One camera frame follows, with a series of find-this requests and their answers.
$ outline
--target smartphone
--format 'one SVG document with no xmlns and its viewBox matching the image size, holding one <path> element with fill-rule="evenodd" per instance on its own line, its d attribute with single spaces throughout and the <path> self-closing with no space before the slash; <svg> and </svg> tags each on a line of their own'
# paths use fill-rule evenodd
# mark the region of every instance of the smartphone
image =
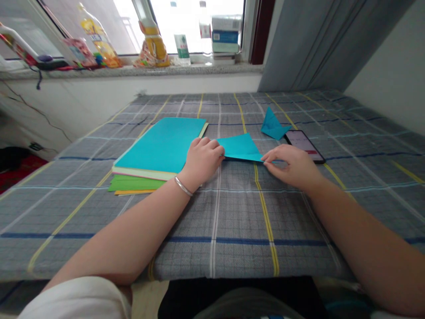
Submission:
<svg viewBox="0 0 425 319">
<path fill-rule="evenodd" d="M 285 139 L 288 144 L 306 151 L 316 164 L 324 164 L 326 162 L 324 157 L 319 153 L 317 148 L 314 147 L 313 143 L 310 142 L 309 138 L 303 131 L 289 130 L 285 135 Z"/>
</svg>

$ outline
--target window sill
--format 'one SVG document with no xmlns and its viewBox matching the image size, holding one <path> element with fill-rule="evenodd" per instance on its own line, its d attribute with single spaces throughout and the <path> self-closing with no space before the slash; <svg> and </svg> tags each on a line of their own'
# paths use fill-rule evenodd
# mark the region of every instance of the window sill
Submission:
<svg viewBox="0 0 425 319">
<path fill-rule="evenodd" d="M 44 79 L 57 78 L 111 78 L 127 76 L 172 76 L 172 75 L 209 75 L 209 74 L 237 74 L 237 73 L 262 73 L 263 65 L 237 63 L 235 65 L 206 66 L 192 64 L 191 66 L 169 66 L 165 68 L 135 68 L 124 66 L 119 69 L 98 69 L 94 71 L 50 71 L 42 72 Z M 22 70 L 13 73 L 0 72 L 0 80 L 28 80 L 38 79 L 38 72 Z"/>
</svg>

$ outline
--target hand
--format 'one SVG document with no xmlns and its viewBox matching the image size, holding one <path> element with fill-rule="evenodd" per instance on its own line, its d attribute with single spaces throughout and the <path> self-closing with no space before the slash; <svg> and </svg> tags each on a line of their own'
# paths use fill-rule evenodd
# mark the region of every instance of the hand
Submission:
<svg viewBox="0 0 425 319">
<path fill-rule="evenodd" d="M 196 138 L 187 152 L 186 164 L 178 179 L 193 193 L 209 180 L 224 160 L 224 147 L 217 140 Z"/>
<path fill-rule="evenodd" d="M 272 163 L 276 159 L 284 160 L 288 165 L 280 169 Z M 269 151 L 261 160 L 278 179 L 306 193 L 326 180 L 307 152 L 292 145 L 280 145 Z"/>
</svg>

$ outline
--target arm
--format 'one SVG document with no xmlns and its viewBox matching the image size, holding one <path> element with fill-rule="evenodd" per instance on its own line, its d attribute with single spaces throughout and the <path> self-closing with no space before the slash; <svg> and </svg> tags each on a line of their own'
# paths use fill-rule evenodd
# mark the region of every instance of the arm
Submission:
<svg viewBox="0 0 425 319">
<path fill-rule="evenodd" d="M 283 170 L 275 159 L 288 163 Z M 425 255 L 386 228 L 338 186 L 328 181 L 308 154 L 290 145 L 268 152 L 267 169 L 304 191 L 368 295 L 401 315 L 425 315 Z"/>
<path fill-rule="evenodd" d="M 181 183 L 194 192 L 217 170 L 224 149 L 216 140 L 195 139 Z M 116 285 L 130 285 L 147 266 L 186 207 L 190 197 L 174 179 L 104 227 L 59 270 L 44 290 L 84 277 L 104 277 Z"/>
</svg>

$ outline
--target red carpet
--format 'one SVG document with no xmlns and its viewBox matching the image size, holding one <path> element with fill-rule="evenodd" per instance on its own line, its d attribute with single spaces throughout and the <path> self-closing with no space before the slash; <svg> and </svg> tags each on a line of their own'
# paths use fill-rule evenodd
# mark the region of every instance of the red carpet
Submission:
<svg viewBox="0 0 425 319">
<path fill-rule="evenodd" d="M 16 171 L 7 171 L 0 174 L 0 194 L 30 175 L 39 167 L 48 163 L 35 155 L 30 155 L 22 160 L 21 167 Z"/>
</svg>

